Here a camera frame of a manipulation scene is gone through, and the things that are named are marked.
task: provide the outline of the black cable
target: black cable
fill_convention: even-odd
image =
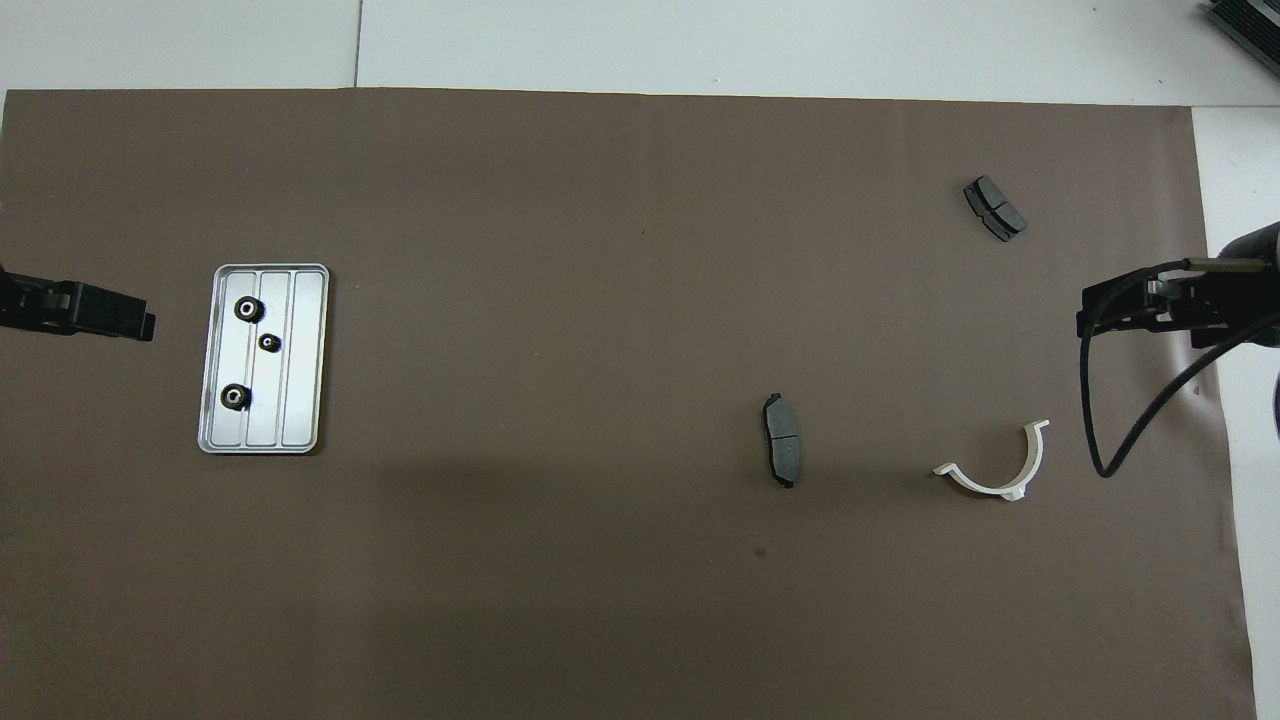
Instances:
[[[1123,279],[1116,282],[1098,301],[1098,304],[1089,313],[1087,322],[1084,323],[1083,336],[1080,337],[1080,406],[1084,413],[1084,436],[1089,443],[1089,457],[1093,460],[1093,469],[1098,475],[1103,478],[1110,478],[1120,469],[1129,451],[1133,450],[1134,443],[1142,436],[1151,420],[1160,413],[1161,407],[1165,406],[1169,400],[1178,393],[1192,378],[1199,374],[1201,370],[1207,368],[1211,363],[1226,355],[1234,347],[1249,342],[1251,340],[1265,333],[1272,325],[1280,323],[1280,313],[1275,313],[1266,318],[1262,318],[1249,325],[1247,325],[1240,332],[1233,334],[1231,337],[1224,340],[1222,342],[1213,346],[1208,352],[1199,356],[1194,363],[1187,366],[1185,370],[1178,374],[1160,393],[1151,405],[1143,410],[1138,420],[1129,428],[1129,433],[1125,434],[1124,441],[1116,450],[1111,460],[1103,465],[1101,454],[1098,452],[1098,439],[1093,429],[1093,406],[1089,400],[1089,345],[1093,341],[1093,332],[1097,329],[1098,320],[1102,319],[1102,314],[1106,313],[1107,306],[1110,306],[1120,293],[1132,288],[1133,286],[1146,282],[1153,275],[1160,273],[1166,273],[1170,270],[1184,270],[1189,265],[1188,260],[1175,260],[1172,263],[1164,263],[1161,265],[1153,265],[1151,268],[1143,268]],[[1277,395],[1277,402],[1280,402],[1280,395]],[[1280,416],[1280,406],[1277,406],[1277,416]]]

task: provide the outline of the white curved bracket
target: white curved bracket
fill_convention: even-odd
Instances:
[[[988,488],[970,480],[969,475],[965,475],[964,470],[961,470],[955,462],[947,462],[946,465],[934,468],[933,474],[951,475],[952,480],[960,483],[961,487],[972,489],[973,492],[998,495],[1010,502],[1021,500],[1027,496],[1027,483],[1032,482],[1032,478],[1036,477],[1036,471],[1039,470],[1041,460],[1044,459],[1044,436],[1041,434],[1041,428],[1046,425],[1048,425],[1048,420],[1037,420],[1023,425],[1023,429],[1027,430],[1027,462],[1023,462],[1023,469],[1018,473],[1016,478],[1004,486],[1000,486],[998,488]]]

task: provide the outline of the white plastic clip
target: white plastic clip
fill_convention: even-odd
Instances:
[[[1036,471],[1039,470],[1041,460],[1044,459],[1044,436],[1041,434],[1041,428],[1048,425],[1048,420],[1038,420],[1036,423],[1027,423],[1023,429],[1027,430],[1027,462],[1023,462],[1023,469],[1018,473],[1018,477],[1011,482],[997,487],[988,488],[979,486],[978,483],[969,479],[969,475],[964,474],[955,462],[947,462],[946,465],[940,465],[933,469],[934,475],[951,475],[951,479],[960,483],[961,487],[972,489],[973,492],[980,492],[983,495],[998,495],[1005,500],[1012,502],[1015,500],[1021,500],[1027,497],[1027,483],[1032,482],[1036,477]]]

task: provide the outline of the white table surface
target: white table surface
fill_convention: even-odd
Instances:
[[[1198,6],[6,0],[0,91],[358,83],[1192,105],[1217,251],[1280,219],[1280,78],[1211,28]],[[1270,410],[1277,372],[1280,351],[1258,347],[1219,363],[1262,720],[1280,720],[1280,439]]]

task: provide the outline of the metal tray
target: metal tray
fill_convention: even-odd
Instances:
[[[236,305],[264,311],[243,320]],[[301,454],[316,445],[324,369],[329,270],[314,263],[223,265],[214,273],[197,442],[215,454]],[[264,334],[280,338],[270,352]],[[241,410],[224,406],[229,384],[250,389]]]

